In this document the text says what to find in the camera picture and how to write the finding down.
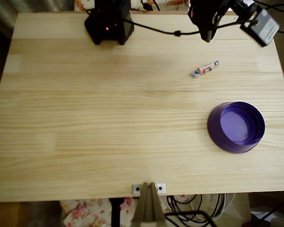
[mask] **purple bowl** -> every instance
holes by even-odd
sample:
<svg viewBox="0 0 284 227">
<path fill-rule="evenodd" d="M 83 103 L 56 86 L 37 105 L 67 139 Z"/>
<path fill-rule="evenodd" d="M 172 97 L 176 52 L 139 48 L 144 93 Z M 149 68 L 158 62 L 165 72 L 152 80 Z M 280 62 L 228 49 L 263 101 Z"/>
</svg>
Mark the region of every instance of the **purple bowl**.
<svg viewBox="0 0 284 227">
<path fill-rule="evenodd" d="M 208 117 L 212 140 L 223 150 L 241 154 L 253 149 L 265 132 L 264 119 L 254 106 L 244 102 L 223 103 Z"/>
</svg>

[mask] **floral cushion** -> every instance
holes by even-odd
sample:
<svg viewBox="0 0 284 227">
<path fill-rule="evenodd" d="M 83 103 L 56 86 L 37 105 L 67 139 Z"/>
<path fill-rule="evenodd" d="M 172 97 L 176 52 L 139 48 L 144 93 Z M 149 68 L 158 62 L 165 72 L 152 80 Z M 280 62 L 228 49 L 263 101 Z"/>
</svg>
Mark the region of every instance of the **floral cushion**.
<svg viewBox="0 0 284 227">
<path fill-rule="evenodd" d="M 187 3 L 189 0 L 156 0 L 160 8 L 170 8 L 171 6 L 177 7 L 182 6 Z M 143 0 L 151 5 L 154 4 L 153 0 Z M 94 0 L 75 0 L 75 11 L 91 9 L 95 7 Z M 135 9 L 143 9 L 140 0 L 131 0 L 131 6 Z"/>
<path fill-rule="evenodd" d="M 186 195 L 176 196 L 178 201 L 188 199 Z M 166 196 L 159 201 L 164 213 L 170 212 L 166 205 Z M 120 226 L 130 227 L 138 200 L 125 198 L 120 205 Z M 109 227 L 111 226 L 112 206 L 109 199 L 67 200 L 60 201 L 63 211 L 67 214 L 63 223 L 66 227 Z"/>
</svg>

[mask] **white cable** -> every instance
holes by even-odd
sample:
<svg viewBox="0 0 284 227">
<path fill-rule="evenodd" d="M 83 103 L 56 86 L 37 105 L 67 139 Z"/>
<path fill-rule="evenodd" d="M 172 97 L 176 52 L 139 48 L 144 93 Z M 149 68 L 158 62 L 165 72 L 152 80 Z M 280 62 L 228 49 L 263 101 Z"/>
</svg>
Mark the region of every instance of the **white cable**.
<svg viewBox="0 0 284 227">
<path fill-rule="evenodd" d="M 235 196 L 236 196 L 236 193 L 233 194 L 233 197 L 232 197 L 231 201 L 230 201 L 229 204 L 225 207 L 226 194 L 224 194 L 223 209 L 221 210 L 220 214 L 219 214 L 217 217 L 213 218 L 213 221 L 216 221 L 216 220 L 218 220 L 218 219 L 221 217 L 221 215 L 222 215 L 222 214 L 227 210 L 227 208 L 231 205 L 231 203 L 233 202 Z M 192 202 L 190 202 L 190 206 L 191 206 L 191 209 L 192 209 L 192 210 L 195 210 L 195 209 L 194 209 L 194 206 L 193 206 L 193 204 L 192 204 Z M 204 221 L 204 219 L 201 218 L 199 215 L 196 215 L 196 216 L 197 216 L 201 221 Z"/>
<path fill-rule="evenodd" d="M 224 194 L 223 209 L 221 210 L 219 216 L 217 216 L 217 217 L 215 217 L 215 218 L 212 219 L 213 221 L 215 221 L 215 220 L 217 220 L 217 219 L 220 218 L 220 216 L 222 215 L 222 213 L 223 213 L 223 212 L 229 207 L 229 205 L 232 203 L 233 199 L 234 199 L 234 196 L 233 196 L 231 202 L 227 205 L 227 207 L 225 207 L 225 204 L 226 204 L 226 194 Z M 168 207 L 168 209 L 169 209 L 170 211 L 172 211 L 172 208 L 167 204 L 167 202 L 165 201 L 165 199 L 162 198 L 162 200 L 163 200 L 163 202 L 165 203 L 165 205 Z M 192 210 L 194 210 L 192 201 L 190 202 L 190 206 L 191 206 Z M 187 219 L 186 219 L 185 217 L 183 217 L 182 215 L 178 215 L 178 217 L 180 217 L 182 220 L 187 221 Z M 202 219 L 199 215 L 196 215 L 196 217 L 199 218 L 199 220 L 196 220 L 196 221 L 206 221 L 206 219 Z M 193 223 L 193 224 L 198 224 L 198 223 L 193 222 L 193 221 L 187 221 L 187 222 Z"/>
</svg>

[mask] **pink flower pattern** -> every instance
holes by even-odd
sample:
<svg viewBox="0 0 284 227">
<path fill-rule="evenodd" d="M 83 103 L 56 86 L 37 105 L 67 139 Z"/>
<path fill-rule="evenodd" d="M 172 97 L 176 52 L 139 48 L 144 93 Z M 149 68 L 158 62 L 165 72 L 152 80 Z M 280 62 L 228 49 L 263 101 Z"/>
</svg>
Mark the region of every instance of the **pink flower pattern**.
<svg viewBox="0 0 284 227">
<path fill-rule="evenodd" d="M 125 198 L 124 203 L 121 204 L 121 210 L 130 210 L 133 203 L 132 198 Z"/>
<path fill-rule="evenodd" d="M 82 211 L 83 211 L 84 208 L 85 208 L 85 205 L 79 206 L 77 208 L 77 210 L 72 213 L 72 215 L 71 215 L 72 218 L 78 219 L 78 218 L 82 217 Z"/>
</svg>

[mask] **wood grain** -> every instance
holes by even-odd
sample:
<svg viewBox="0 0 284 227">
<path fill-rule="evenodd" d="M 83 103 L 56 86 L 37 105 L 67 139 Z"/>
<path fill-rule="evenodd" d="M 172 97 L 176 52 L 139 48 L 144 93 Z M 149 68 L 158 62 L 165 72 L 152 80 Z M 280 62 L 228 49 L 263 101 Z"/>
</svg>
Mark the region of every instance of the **wood grain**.
<svg viewBox="0 0 284 227">
<path fill-rule="evenodd" d="M 0 202 L 0 227 L 27 226 L 28 202 Z"/>
<path fill-rule="evenodd" d="M 125 197 L 131 185 L 168 194 L 284 190 L 284 78 L 275 44 L 238 26 L 209 44 L 135 27 L 124 46 L 96 46 L 78 13 L 19 14 L 0 85 L 0 201 Z M 134 21 L 194 31 L 184 15 Z M 223 23 L 235 21 L 226 16 Z M 220 60 L 212 72 L 189 74 Z M 219 149 L 217 105 L 245 101 L 264 116 L 252 151 Z"/>
</svg>

